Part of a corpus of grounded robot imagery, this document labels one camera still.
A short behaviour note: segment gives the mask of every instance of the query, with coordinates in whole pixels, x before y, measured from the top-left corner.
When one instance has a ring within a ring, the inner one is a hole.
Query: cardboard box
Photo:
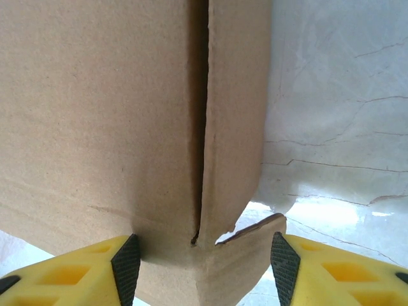
[[[0,0],[1,229],[52,254],[137,233],[136,295],[233,305],[271,216],[258,184],[270,0]]]

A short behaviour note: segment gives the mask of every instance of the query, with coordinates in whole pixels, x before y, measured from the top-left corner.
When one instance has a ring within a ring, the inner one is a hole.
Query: white marble surface
[[[237,229],[284,212],[288,233],[408,267],[408,1],[272,15],[263,174]],[[48,256],[0,233],[0,274]],[[279,305],[271,270],[239,305]]]

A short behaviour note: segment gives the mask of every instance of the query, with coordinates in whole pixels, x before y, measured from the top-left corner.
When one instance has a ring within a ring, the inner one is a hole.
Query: black rubber edge
[[[295,292],[300,257],[280,232],[273,235],[270,264],[275,277],[280,306],[290,306]]]
[[[19,277],[18,275],[10,275],[3,279],[0,279],[0,295],[9,290],[20,279],[21,277]]]
[[[121,306],[132,306],[139,277],[140,248],[135,234],[129,236],[110,261]]]
[[[408,285],[408,273],[397,272],[395,276]]]

